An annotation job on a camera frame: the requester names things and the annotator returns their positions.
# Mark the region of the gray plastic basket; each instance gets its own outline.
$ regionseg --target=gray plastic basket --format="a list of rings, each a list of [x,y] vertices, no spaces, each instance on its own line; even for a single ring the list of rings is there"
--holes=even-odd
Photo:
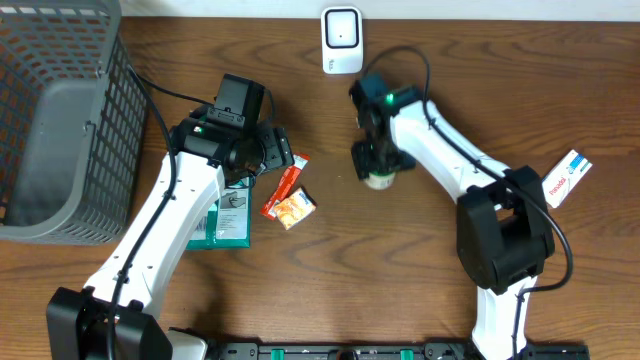
[[[0,3],[0,239],[95,245],[126,226],[147,104],[115,1]]]

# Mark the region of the wooden table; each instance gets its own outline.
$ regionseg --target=wooden table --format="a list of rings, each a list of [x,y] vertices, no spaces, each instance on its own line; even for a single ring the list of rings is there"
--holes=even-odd
[[[320,22],[124,19],[137,69],[174,91],[212,99],[231,72],[272,89],[276,124],[311,155],[302,173],[319,207],[285,232],[258,213],[280,173],[253,192],[249,250],[186,253],[160,323],[266,342],[422,342],[464,338],[475,286],[455,252],[455,211],[423,169],[383,192],[359,183],[349,150],[364,133],[347,96],[355,75],[321,69]],[[640,351],[640,27],[635,24],[366,21],[366,58],[399,44],[428,52],[433,98],[464,135],[512,167],[540,174],[571,148],[594,167],[553,216],[575,254],[557,292],[532,297],[527,336],[584,341],[593,359]],[[421,83],[411,56],[380,64],[389,82]],[[194,104],[153,93],[170,124]],[[147,126],[140,207],[164,144]],[[0,242],[0,358],[49,357],[45,307],[55,289],[80,289],[115,244]],[[560,246],[539,283],[565,269]]]

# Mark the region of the green package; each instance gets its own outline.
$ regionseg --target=green package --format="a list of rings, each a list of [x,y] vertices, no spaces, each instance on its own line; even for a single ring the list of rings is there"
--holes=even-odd
[[[187,250],[248,248],[251,227],[250,178],[222,191],[196,226]]]

